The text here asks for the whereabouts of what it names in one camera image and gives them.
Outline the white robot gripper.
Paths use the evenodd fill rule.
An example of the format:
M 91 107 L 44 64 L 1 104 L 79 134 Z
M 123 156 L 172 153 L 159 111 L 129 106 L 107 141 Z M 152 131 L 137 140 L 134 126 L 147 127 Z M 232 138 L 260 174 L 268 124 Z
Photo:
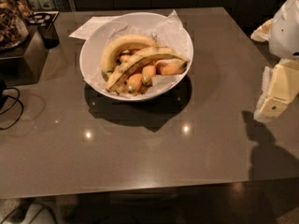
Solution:
M 299 94 L 299 0 L 286 0 L 273 20 L 253 31 L 257 42 L 269 40 L 269 50 L 282 60 L 263 71 L 262 95 L 254 119 L 268 122 L 278 118 Z

